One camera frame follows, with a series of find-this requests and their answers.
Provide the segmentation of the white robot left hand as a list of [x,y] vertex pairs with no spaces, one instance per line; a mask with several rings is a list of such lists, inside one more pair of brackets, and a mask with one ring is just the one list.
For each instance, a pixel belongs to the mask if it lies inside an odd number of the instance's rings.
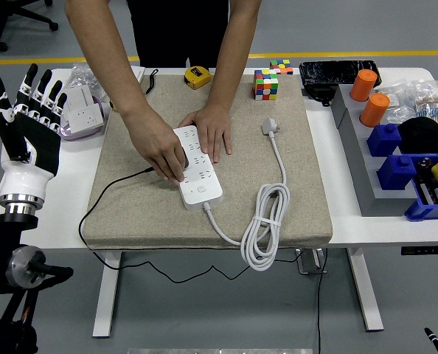
[[0,195],[45,198],[46,186],[57,175],[60,152],[60,118],[67,96],[57,80],[50,86],[46,70],[36,87],[38,66],[31,64],[11,103],[0,78],[0,137],[4,146],[4,176]]

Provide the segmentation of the person's left hand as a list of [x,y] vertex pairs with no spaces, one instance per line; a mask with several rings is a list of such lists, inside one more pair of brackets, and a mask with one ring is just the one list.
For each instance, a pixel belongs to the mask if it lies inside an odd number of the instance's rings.
[[222,148],[225,148],[226,154],[232,153],[230,107],[207,103],[203,108],[188,114],[178,127],[188,125],[196,126],[201,151],[208,155],[211,163],[219,162]]

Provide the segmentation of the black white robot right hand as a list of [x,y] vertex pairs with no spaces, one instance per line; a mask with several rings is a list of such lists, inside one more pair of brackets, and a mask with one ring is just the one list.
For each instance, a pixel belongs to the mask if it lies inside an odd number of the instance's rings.
[[436,351],[438,353],[438,337],[437,335],[428,327],[424,328],[425,334],[427,335],[428,339],[431,341],[431,343],[436,348]]

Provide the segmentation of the person's right hand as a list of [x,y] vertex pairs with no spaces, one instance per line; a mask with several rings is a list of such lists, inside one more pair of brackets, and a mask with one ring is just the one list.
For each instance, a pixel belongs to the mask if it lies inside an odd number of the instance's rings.
[[173,129],[152,108],[134,110],[122,119],[139,155],[160,178],[178,186],[184,180],[186,159]]

